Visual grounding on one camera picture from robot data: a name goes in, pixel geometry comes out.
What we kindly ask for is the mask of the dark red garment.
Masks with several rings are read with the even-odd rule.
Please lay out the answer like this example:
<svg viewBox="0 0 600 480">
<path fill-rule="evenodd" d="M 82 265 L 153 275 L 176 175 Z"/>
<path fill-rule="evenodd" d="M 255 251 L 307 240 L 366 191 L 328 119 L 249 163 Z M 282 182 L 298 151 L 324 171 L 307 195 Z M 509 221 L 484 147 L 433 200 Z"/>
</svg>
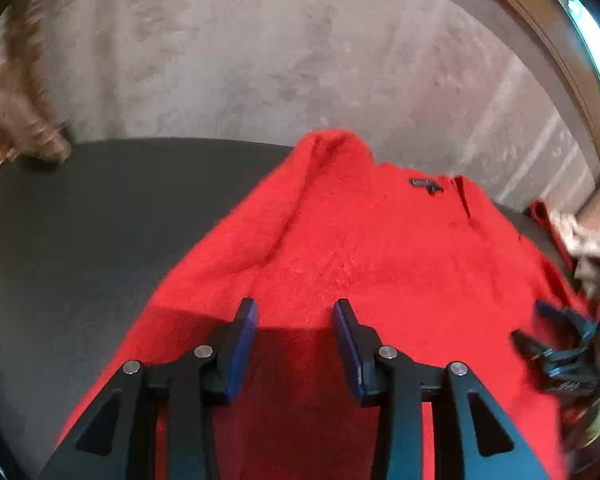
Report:
<svg viewBox="0 0 600 480">
<path fill-rule="evenodd" d="M 527 208 L 526 215 L 531 218 L 538 226 L 540 226 L 553 242 L 560 258 L 560 262 L 566 266 L 567 273 L 571 274 L 574 271 L 573 256 L 568 252 L 565 243 L 560 238 L 557 230 L 550 222 L 550 212 L 547 209 L 544 200 L 534 200 Z"/>
</svg>

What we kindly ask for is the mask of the bright red fuzzy sweater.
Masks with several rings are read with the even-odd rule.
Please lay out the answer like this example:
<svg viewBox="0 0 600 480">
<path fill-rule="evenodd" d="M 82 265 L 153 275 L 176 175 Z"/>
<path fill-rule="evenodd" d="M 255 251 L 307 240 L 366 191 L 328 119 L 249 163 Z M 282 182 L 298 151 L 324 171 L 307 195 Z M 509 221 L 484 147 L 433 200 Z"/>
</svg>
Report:
<svg viewBox="0 0 600 480">
<path fill-rule="evenodd" d="M 305 136 L 160 284 L 111 362 L 172 361 L 239 301 L 259 329 L 242 392 L 215 413 L 225 479 L 364 479 L 376 414 L 350 393 L 332 305 L 350 301 L 417 362 L 469 365 L 538 456 L 567 477 L 554 396 L 533 387 L 509 335 L 538 328 L 533 305 L 582 307 L 555 261 L 474 182 L 374 161 L 353 133 Z"/>
</svg>

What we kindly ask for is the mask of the brown floral curtain left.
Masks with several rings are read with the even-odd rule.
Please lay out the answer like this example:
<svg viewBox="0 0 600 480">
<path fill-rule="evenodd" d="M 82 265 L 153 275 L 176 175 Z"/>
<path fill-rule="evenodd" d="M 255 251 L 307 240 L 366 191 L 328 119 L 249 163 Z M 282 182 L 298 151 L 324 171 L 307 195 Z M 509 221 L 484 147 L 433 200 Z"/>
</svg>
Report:
<svg viewBox="0 0 600 480">
<path fill-rule="evenodd" d="M 50 0 L 12 0 L 0 17 L 0 167 L 23 157 L 55 166 L 71 155 L 46 80 Z"/>
</svg>

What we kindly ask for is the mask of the cream white garment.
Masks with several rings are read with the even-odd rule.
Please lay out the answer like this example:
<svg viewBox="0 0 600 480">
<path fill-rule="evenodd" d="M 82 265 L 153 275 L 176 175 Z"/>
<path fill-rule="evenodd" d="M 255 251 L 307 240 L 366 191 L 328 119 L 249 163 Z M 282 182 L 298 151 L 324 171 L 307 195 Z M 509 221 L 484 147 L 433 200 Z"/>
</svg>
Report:
<svg viewBox="0 0 600 480">
<path fill-rule="evenodd" d="M 585 228 L 573 214 L 551 210 L 550 225 L 576 266 L 573 278 L 588 299 L 600 298 L 600 232 Z"/>
</svg>

